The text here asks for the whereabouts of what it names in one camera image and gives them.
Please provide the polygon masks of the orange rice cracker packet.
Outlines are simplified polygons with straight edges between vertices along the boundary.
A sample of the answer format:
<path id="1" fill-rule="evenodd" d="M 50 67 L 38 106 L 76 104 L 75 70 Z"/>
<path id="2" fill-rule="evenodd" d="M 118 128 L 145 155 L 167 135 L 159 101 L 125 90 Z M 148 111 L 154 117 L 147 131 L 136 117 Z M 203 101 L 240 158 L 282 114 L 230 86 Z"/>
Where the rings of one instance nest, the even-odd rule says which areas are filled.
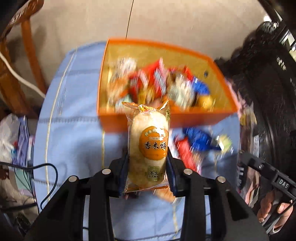
<path id="1" fill-rule="evenodd" d="M 169 149 L 170 105 L 155 108 L 123 102 L 128 123 L 127 191 L 142 191 L 165 186 L 166 158 Z"/>

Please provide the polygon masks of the green round pastry packet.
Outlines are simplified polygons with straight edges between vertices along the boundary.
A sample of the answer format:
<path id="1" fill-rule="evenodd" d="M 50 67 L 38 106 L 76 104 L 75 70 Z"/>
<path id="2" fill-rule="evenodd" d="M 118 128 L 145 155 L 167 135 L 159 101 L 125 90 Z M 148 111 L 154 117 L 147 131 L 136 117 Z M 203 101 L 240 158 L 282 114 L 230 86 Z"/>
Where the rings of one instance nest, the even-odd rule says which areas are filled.
<path id="1" fill-rule="evenodd" d="M 221 149 L 222 153 L 232 152 L 232 141 L 227 135 L 218 135 L 216 142 Z"/>

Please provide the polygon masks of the blue quilted cloth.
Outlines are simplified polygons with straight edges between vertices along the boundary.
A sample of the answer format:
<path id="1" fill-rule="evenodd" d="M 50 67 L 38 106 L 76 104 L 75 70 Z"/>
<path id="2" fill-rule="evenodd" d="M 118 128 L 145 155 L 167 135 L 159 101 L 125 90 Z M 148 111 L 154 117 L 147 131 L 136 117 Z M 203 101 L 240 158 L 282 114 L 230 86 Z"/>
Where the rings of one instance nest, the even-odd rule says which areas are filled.
<path id="1" fill-rule="evenodd" d="M 48 89 L 37 124 L 34 172 L 38 204 L 72 175 L 93 176 L 121 156 L 127 134 L 107 133 L 97 114 L 98 83 L 107 42 L 68 52 Z M 112 198 L 113 230 L 119 240 L 175 240 L 180 237 L 184 199 L 175 203 L 151 192 L 137 199 Z"/>

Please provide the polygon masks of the small red snack bar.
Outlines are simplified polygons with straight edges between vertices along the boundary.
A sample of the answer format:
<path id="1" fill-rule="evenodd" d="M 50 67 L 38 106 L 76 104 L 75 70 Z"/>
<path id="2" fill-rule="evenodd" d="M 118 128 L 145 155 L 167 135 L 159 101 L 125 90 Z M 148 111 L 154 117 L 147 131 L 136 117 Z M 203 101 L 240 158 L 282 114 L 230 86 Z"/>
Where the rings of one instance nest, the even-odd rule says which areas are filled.
<path id="1" fill-rule="evenodd" d="M 179 154 L 179 158 L 183 161 L 185 167 L 197 173 L 200 173 L 202 162 L 201 155 L 199 152 L 195 152 L 192 150 L 188 138 L 185 137 L 181 139 L 176 136 L 174 138 L 174 144 Z"/>

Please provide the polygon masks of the blue snack packet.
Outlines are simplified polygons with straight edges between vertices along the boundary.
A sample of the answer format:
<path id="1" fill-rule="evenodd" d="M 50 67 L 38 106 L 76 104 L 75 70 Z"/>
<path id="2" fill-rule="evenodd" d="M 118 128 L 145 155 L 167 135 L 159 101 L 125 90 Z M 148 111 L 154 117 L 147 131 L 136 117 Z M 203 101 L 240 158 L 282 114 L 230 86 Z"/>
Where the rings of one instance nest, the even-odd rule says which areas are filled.
<path id="1" fill-rule="evenodd" d="M 182 131 L 188 138 L 193 152 L 221 151 L 220 146 L 208 132 L 196 127 L 183 128 Z"/>

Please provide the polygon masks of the black carved wooden sofa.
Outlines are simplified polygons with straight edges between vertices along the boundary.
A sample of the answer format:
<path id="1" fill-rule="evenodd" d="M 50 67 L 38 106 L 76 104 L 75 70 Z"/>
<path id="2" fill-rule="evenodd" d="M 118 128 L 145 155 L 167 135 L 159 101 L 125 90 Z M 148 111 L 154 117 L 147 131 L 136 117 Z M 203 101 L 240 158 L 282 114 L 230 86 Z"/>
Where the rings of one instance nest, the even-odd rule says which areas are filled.
<path id="1" fill-rule="evenodd" d="M 215 62 L 253 105 L 260 158 L 295 179 L 295 61 L 280 43 L 287 31 L 264 22 L 229 59 Z"/>

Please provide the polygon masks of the orange snack box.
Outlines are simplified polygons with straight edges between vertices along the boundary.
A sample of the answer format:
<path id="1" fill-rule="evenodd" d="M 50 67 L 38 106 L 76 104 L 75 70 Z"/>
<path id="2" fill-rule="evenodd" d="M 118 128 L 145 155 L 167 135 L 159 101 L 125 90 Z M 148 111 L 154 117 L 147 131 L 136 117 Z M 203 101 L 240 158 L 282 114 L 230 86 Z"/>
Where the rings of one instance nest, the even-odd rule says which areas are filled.
<path id="1" fill-rule="evenodd" d="M 125 101 L 155 108 L 167 103 L 172 128 L 213 125 L 237 111 L 225 78 L 210 57 L 164 43 L 109 39 L 97 97 L 104 131 L 127 131 Z"/>

